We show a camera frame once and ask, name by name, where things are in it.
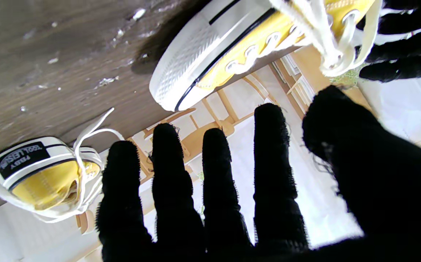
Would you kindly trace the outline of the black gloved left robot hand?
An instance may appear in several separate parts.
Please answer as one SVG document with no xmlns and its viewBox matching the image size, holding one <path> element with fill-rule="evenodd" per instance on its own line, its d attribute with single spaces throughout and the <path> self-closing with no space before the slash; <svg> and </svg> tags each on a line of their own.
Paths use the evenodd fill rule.
<svg viewBox="0 0 421 262">
<path fill-rule="evenodd" d="M 408 39 L 375 44 L 359 77 L 382 83 L 421 78 L 421 0 L 385 0 L 384 8 L 394 13 L 379 19 L 379 34 L 418 33 Z"/>
</svg>

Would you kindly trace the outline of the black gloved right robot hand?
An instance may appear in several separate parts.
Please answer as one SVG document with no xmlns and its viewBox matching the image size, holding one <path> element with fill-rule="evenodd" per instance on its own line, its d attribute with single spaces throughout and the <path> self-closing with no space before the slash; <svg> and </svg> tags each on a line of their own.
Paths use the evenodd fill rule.
<svg viewBox="0 0 421 262">
<path fill-rule="evenodd" d="M 335 85 L 324 88 L 302 120 L 306 148 L 331 167 L 338 195 L 364 236 L 310 249 L 295 199 L 289 135 L 282 109 L 254 112 L 252 245 L 232 178 L 221 129 L 203 136 L 204 220 L 179 136 L 171 124 L 153 133 L 152 194 L 157 241 L 144 225 L 136 146 L 117 141 L 103 172 L 96 229 L 104 262 L 421 262 L 421 148 L 388 132 L 365 107 Z"/>
</svg>

